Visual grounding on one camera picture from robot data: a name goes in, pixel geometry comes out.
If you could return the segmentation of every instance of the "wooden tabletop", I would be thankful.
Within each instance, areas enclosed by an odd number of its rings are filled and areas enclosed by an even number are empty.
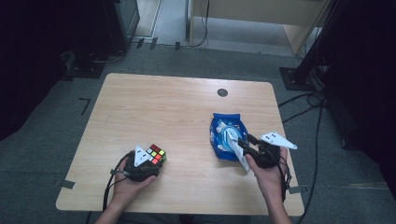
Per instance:
[[[228,95],[219,96],[219,89]],[[66,177],[76,185],[61,189],[56,206],[101,211],[110,170],[136,146],[155,144],[166,151],[167,161],[127,211],[268,214],[254,174],[216,157],[209,141],[213,113],[240,114],[255,136],[272,131],[285,136],[270,83],[108,75]],[[290,185],[297,186],[290,156],[288,163]],[[299,193],[287,193],[285,206],[290,216],[304,211]]]

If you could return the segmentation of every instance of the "floor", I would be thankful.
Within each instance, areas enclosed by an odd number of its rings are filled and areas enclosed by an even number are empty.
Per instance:
[[[187,38],[189,22],[186,21],[185,0],[138,0],[138,5],[141,22],[137,27],[135,40],[144,37],[145,42],[150,43],[152,38],[157,37],[157,44],[190,44]],[[193,28],[193,45],[197,45],[205,36],[205,18],[194,18]],[[305,56],[316,35],[317,29],[312,32],[297,56]],[[200,48],[296,56],[291,51],[281,24],[253,21],[208,19],[207,40]]]

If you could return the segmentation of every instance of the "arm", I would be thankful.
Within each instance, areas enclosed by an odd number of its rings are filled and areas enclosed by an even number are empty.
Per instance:
[[[128,159],[125,159],[120,165],[120,170],[123,170],[125,166],[125,162]],[[134,182],[130,179],[125,178],[123,174],[116,174],[114,182],[120,181],[114,185],[113,197],[111,198],[111,202],[108,205],[105,212],[99,217],[99,219],[95,222],[96,224],[101,223],[117,223],[121,213],[125,210],[125,208],[136,198],[139,192],[150,185],[154,180],[155,176],[150,176],[143,182]]]
[[[280,155],[287,160],[288,151],[285,148],[280,149]],[[256,176],[260,191],[268,207],[268,214],[272,223],[291,223],[282,201],[282,189],[280,186],[281,175],[277,167],[262,169],[259,167],[250,155],[246,155],[247,163]],[[286,166],[280,164],[285,174]]]

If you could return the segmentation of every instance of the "rubik's cube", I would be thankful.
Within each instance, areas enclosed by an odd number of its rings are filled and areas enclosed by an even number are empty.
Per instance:
[[[151,161],[154,165],[158,165],[160,167],[163,166],[163,163],[166,161],[166,153],[164,150],[153,144],[147,150],[147,153],[151,156],[151,158],[148,159],[149,161]]]

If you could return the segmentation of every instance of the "wet wipes package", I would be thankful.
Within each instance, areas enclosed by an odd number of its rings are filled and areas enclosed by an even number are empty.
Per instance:
[[[210,143],[216,156],[221,160],[239,161],[230,145],[230,137],[247,141],[248,130],[241,121],[240,114],[214,113],[209,131]]]

